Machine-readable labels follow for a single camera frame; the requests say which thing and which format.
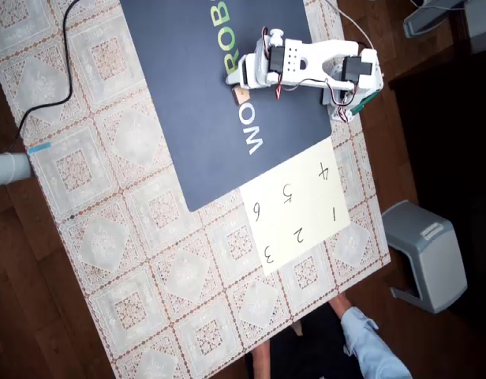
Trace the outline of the person's left hand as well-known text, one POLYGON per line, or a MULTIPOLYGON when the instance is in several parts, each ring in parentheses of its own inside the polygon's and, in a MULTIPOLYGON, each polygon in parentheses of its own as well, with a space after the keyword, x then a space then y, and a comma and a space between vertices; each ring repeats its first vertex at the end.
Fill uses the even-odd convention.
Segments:
POLYGON ((265 340, 252 350, 252 368, 255 379, 271 378, 271 352, 269 340, 265 340))

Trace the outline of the person's right hand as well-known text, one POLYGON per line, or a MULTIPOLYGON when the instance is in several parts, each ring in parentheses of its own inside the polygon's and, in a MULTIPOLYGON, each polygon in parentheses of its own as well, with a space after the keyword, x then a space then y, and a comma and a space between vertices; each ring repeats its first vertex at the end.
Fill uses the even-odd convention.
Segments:
POLYGON ((341 320, 346 311, 352 307, 352 303, 346 297, 345 293, 340 293, 339 295, 333 297, 329 301, 329 304, 339 320, 341 320))

